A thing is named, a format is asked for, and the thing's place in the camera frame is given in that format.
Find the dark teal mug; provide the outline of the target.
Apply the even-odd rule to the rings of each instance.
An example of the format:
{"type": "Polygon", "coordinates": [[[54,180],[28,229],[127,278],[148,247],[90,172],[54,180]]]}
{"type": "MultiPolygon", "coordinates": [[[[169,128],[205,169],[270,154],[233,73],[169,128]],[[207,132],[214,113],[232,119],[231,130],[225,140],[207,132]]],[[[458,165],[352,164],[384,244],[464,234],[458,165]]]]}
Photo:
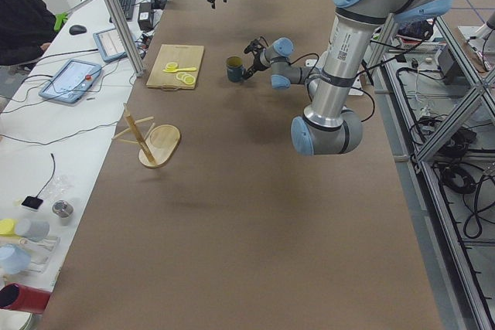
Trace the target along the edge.
{"type": "Polygon", "coordinates": [[[240,83],[243,80],[244,64],[239,56],[230,56],[226,59],[227,79],[232,83],[240,83]]]}

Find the wooden cup storage rack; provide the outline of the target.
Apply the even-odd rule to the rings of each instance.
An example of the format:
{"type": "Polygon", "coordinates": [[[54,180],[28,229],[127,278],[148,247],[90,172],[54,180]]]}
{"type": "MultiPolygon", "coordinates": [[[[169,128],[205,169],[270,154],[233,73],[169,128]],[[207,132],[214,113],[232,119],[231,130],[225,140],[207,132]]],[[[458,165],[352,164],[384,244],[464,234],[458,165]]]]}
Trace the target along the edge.
{"type": "Polygon", "coordinates": [[[112,139],[139,146],[138,160],[146,168],[164,166],[179,145],[180,130],[171,124],[156,125],[154,117],[135,120],[128,105],[123,104],[123,107],[123,118],[128,127],[115,134],[112,139]],[[143,134],[138,128],[138,124],[147,121],[152,121],[152,124],[146,134],[143,134]]]}

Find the small steel cup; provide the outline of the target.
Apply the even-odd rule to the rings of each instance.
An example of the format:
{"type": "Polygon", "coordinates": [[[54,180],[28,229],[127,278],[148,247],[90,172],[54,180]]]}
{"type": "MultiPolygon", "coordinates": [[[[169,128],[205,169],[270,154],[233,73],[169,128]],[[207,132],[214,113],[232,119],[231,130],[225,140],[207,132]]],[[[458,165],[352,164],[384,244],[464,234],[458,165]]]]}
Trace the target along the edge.
{"type": "Polygon", "coordinates": [[[73,207],[65,200],[55,201],[52,212],[62,226],[68,226],[73,219],[73,207]]]}

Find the grey cup lying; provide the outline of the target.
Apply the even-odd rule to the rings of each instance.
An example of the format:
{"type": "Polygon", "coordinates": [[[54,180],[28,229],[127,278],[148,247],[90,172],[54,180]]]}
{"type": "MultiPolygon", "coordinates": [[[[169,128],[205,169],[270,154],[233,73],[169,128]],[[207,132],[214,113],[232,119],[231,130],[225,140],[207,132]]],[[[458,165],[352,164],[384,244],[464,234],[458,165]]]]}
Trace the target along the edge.
{"type": "Polygon", "coordinates": [[[15,234],[32,241],[45,239],[50,231],[50,224],[44,220],[20,219],[15,225],[15,234]]]}

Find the yellow cup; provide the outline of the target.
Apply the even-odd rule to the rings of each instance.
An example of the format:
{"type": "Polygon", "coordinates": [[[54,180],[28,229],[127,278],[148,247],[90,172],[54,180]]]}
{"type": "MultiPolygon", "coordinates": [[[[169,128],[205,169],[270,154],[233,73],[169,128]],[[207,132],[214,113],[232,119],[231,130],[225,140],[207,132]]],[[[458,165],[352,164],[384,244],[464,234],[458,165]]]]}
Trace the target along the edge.
{"type": "Polygon", "coordinates": [[[16,219],[1,219],[0,220],[0,236],[14,236],[16,219]]]}

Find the light blue cup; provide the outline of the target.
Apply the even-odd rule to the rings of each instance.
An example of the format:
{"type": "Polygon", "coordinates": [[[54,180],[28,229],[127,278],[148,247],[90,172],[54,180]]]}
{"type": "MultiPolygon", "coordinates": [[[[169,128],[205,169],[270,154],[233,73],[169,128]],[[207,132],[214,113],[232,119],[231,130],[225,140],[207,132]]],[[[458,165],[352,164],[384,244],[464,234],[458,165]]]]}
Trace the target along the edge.
{"type": "Polygon", "coordinates": [[[1,267],[7,274],[17,274],[26,270],[31,256],[21,247],[13,244],[1,246],[1,267]]]}

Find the red cylinder cup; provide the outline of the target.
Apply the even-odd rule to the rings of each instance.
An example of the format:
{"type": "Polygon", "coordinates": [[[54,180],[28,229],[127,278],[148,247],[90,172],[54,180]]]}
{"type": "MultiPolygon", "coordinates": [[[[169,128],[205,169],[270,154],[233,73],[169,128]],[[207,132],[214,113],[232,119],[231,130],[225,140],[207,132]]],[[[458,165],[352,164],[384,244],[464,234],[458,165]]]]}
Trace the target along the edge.
{"type": "Polygon", "coordinates": [[[49,291],[12,283],[1,289],[1,309],[42,315],[50,297],[49,291]]]}

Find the yellow plastic knife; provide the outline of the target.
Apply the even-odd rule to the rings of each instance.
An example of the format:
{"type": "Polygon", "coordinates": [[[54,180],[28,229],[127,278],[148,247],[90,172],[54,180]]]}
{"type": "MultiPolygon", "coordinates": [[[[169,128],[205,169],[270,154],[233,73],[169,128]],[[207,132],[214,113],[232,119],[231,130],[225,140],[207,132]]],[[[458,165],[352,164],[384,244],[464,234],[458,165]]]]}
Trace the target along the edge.
{"type": "Polygon", "coordinates": [[[185,67],[185,68],[165,68],[162,72],[165,73],[178,73],[178,72],[194,72],[197,71],[196,67],[185,67]]]}

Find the lemon slice end of row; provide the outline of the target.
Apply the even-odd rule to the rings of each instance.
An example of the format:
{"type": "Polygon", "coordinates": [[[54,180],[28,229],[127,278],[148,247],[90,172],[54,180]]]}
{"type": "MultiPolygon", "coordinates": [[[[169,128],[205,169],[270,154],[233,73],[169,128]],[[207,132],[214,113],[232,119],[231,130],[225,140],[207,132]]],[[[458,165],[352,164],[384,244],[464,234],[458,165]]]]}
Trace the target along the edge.
{"type": "Polygon", "coordinates": [[[192,86],[196,83],[196,78],[192,75],[184,75],[182,81],[185,85],[192,86]]]}

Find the wooden cutting board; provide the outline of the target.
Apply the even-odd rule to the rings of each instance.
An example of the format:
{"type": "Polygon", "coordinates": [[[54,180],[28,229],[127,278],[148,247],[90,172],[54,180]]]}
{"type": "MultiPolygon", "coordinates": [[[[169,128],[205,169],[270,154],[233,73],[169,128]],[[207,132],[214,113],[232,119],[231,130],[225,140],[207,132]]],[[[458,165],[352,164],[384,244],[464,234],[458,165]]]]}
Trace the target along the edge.
{"type": "Polygon", "coordinates": [[[145,86],[162,90],[193,90],[204,46],[162,44],[145,86]]]}

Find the black power adapter box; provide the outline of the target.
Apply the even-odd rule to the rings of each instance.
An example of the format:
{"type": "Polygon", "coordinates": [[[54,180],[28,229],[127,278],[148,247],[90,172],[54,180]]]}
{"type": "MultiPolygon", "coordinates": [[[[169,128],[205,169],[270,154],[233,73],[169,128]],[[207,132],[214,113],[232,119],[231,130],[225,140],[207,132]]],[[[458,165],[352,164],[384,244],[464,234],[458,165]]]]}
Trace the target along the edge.
{"type": "Polygon", "coordinates": [[[148,32],[154,27],[154,9],[151,2],[141,2],[138,8],[138,26],[148,32]]]}

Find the lemon slice by knife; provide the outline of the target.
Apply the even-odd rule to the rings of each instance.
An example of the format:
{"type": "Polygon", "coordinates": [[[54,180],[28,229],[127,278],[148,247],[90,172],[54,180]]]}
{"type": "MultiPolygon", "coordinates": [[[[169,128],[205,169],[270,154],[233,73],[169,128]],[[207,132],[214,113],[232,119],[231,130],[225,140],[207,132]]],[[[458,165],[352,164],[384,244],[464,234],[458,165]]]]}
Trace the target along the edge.
{"type": "Polygon", "coordinates": [[[178,70],[179,64],[177,62],[169,62],[166,64],[166,68],[164,71],[166,72],[175,72],[178,70]]]}

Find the blue teach pendant far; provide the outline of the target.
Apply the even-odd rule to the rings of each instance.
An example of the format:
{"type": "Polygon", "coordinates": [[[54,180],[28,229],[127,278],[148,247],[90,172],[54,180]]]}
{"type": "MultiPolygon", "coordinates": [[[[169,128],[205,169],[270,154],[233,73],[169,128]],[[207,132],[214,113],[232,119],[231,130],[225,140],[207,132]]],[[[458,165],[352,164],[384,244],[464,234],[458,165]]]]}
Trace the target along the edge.
{"type": "Polygon", "coordinates": [[[109,63],[127,56],[116,28],[95,32],[93,38],[104,62],[109,63]]]}

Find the blue teach pendant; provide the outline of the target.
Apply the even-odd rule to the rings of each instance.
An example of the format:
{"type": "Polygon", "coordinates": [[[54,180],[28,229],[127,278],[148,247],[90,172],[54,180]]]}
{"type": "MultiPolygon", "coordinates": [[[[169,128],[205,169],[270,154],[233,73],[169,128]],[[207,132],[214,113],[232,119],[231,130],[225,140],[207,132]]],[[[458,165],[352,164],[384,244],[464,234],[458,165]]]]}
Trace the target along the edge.
{"type": "Polygon", "coordinates": [[[116,28],[95,32],[93,38],[104,62],[109,63],[127,56],[116,28]]]}
{"type": "Polygon", "coordinates": [[[97,82],[102,65],[70,59],[39,92],[42,99],[75,104],[97,82]]]}

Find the black computer mouse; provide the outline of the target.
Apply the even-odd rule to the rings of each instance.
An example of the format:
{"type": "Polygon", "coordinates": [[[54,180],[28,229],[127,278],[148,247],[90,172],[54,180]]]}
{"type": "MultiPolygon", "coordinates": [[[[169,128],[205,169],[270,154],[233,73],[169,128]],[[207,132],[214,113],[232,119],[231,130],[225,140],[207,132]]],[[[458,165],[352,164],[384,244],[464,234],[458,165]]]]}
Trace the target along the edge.
{"type": "Polygon", "coordinates": [[[87,32],[87,28],[82,25],[73,25],[69,28],[69,34],[72,36],[80,35],[87,32]]]}

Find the blue teach pendant near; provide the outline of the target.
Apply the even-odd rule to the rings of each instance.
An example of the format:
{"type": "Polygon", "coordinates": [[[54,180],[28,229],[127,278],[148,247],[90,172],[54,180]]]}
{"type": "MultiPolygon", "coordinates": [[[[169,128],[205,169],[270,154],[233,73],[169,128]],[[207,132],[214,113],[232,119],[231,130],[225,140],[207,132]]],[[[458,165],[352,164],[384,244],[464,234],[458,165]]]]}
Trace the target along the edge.
{"type": "Polygon", "coordinates": [[[97,82],[102,65],[70,59],[39,92],[42,99],[75,104],[97,82]]]}

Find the person in black sweater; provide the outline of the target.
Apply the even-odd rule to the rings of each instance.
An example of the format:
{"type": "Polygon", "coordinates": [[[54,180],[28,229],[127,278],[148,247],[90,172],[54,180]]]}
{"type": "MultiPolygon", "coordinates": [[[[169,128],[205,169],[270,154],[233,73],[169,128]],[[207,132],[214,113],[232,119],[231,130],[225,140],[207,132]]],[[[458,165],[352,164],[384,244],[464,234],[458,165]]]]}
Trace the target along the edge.
{"type": "Polygon", "coordinates": [[[1,64],[40,58],[56,37],[55,21],[43,0],[1,0],[1,64]]]}

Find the small black square pad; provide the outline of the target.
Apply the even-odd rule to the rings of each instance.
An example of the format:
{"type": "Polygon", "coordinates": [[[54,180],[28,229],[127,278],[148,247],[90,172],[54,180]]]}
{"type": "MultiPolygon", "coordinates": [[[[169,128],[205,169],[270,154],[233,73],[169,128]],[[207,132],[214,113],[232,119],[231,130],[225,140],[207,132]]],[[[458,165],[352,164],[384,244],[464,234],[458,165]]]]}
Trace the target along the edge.
{"type": "Polygon", "coordinates": [[[38,196],[27,196],[21,202],[21,206],[32,211],[37,211],[42,204],[43,204],[43,200],[38,196]]]}

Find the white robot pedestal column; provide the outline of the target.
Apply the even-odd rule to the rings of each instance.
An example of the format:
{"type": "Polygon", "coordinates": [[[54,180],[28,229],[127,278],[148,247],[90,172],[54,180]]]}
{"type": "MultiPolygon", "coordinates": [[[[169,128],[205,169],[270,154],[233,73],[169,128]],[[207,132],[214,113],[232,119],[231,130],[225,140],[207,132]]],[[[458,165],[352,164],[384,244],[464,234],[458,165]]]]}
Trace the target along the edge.
{"type": "MultiPolygon", "coordinates": [[[[318,62],[317,59],[306,59],[305,60],[305,66],[313,68],[312,74],[317,74],[321,70],[321,68],[323,67],[323,63],[318,62]]],[[[316,78],[316,79],[312,80],[311,82],[309,82],[308,89],[309,89],[309,97],[311,99],[313,99],[314,94],[316,93],[316,89],[319,85],[319,82],[320,82],[319,78],[316,78]]],[[[357,77],[355,79],[355,81],[353,82],[353,86],[350,89],[349,95],[360,96],[363,94],[360,91],[361,89],[362,89],[361,80],[359,77],[357,77]]]]}

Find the aluminium frame post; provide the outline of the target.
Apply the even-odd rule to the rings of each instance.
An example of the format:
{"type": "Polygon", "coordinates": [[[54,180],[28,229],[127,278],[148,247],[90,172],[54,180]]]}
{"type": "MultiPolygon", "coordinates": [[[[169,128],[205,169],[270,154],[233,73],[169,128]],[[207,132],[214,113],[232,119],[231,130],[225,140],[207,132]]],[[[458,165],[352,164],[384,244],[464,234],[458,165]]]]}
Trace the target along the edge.
{"type": "Polygon", "coordinates": [[[107,6],[115,28],[117,29],[127,57],[129,58],[133,70],[135,71],[135,75],[140,77],[144,73],[144,65],[136,48],[124,13],[121,10],[120,3],[118,0],[104,0],[104,3],[107,6]]]}

